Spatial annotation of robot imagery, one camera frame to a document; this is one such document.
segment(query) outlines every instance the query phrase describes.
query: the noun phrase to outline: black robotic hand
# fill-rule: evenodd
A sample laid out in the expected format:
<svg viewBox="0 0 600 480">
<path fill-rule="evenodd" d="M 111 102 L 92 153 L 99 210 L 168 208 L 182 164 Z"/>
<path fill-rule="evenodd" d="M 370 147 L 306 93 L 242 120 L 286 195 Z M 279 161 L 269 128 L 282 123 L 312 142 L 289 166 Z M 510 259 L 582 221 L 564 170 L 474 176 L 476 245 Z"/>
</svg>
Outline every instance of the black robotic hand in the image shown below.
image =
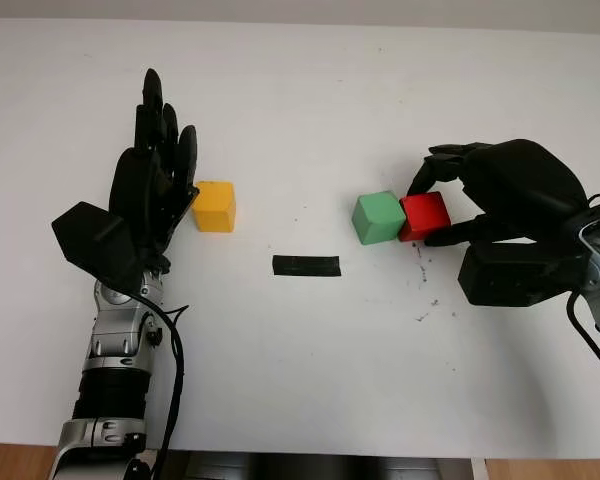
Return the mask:
<svg viewBox="0 0 600 480">
<path fill-rule="evenodd" d="M 596 280 L 587 277 L 593 250 L 583 235 L 599 225 L 600 205 L 589 206 L 576 176 L 549 151 L 529 140 L 429 151 L 408 194 L 460 179 L 484 211 L 425 242 L 470 242 L 458 280 L 471 303 L 528 306 Z M 533 243 L 501 243 L 516 238 Z"/>
<path fill-rule="evenodd" d="M 169 272 L 164 252 L 198 194 L 195 128 L 178 135 L 176 112 L 163 104 L 153 69 L 142 97 L 134 145 L 118 160 L 109 210 L 80 202 L 52 223 L 67 260 L 121 292 L 137 292 L 144 271 Z"/>
</svg>

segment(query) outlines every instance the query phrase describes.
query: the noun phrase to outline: table surface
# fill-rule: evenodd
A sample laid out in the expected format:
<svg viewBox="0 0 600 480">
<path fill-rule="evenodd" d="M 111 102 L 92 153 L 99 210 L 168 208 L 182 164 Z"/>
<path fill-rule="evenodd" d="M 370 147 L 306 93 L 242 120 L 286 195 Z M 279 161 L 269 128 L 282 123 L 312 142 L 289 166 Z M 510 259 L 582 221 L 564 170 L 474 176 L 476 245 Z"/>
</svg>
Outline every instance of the table surface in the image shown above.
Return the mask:
<svg viewBox="0 0 600 480">
<path fill-rule="evenodd" d="M 50 223 L 106 206 L 147 67 L 238 205 L 234 233 L 187 216 L 168 251 L 165 305 L 193 305 L 174 448 L 600 457 L 600 365 L 564 296 L 473 307 L 464 246 L 362 246 L 350 220 L 437 143 L 531 138 L 600 192 L 600 36 L 383 27 L 0 20 L 0 442 L 55 444 L 71 415 L 93 280 Z M 276 277 L 273 254 L 342 277 Z M 163 348 L 153 445 L 172 380 Z"/>
</svg>

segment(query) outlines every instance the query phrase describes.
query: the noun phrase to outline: black tape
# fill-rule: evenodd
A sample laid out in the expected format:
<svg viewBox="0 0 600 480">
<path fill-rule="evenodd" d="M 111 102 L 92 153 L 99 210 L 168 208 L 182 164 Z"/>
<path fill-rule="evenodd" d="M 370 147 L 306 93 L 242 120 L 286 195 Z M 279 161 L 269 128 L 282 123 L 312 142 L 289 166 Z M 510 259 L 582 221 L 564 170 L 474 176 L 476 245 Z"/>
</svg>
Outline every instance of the black tape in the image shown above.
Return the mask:
<svg viewBox="0 0 600 480">
<path fill-rule="evenodd" d="M 340 277 L 340 257 L 273 256 L 273 274 L 295 277 Z"/>
</svg>

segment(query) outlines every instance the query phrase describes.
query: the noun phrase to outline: white wall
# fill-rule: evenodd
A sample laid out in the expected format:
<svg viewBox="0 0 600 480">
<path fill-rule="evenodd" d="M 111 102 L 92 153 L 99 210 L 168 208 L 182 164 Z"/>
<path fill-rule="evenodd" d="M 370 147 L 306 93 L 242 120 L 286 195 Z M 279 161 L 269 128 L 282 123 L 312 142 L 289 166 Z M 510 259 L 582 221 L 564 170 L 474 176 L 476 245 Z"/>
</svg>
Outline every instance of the white wall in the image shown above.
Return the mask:
<svg viewBox="0 0 600 480">
<path fill-rule="evenodd" d="M 600 0 L 0 0 L 0 17 L 405 25 L 600 34 Z"/>
</svg>

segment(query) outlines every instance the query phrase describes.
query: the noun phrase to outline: wooden block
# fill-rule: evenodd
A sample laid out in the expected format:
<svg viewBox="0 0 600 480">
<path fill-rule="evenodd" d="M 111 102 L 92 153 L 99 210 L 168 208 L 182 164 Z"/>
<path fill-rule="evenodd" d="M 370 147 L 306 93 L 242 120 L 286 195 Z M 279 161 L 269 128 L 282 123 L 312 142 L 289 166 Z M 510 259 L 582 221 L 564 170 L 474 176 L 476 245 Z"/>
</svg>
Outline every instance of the wooden block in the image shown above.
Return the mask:
<svg viewBox="0 0 600 480">
<path fill-rule="evenodd" d="M 401 242 L 424 240 L 436 230 L 451 225 L 440 192 L 406 196 L 400 199 L 400 205 L 407 216 L 398 235 Z"/>
<path fill-rule="evenodd" d="M 352 220 L 360 242 L 369 245 L 396 238 L 405 218 L 393 192 L 378 192 L 358 197 Z"/>
<path fill-rule="evenodd" d="M 201 232 L 233 232 L 236 198 L 230 182 L 198 182 L 200 193 L 191 206 Z"/>
</svg>

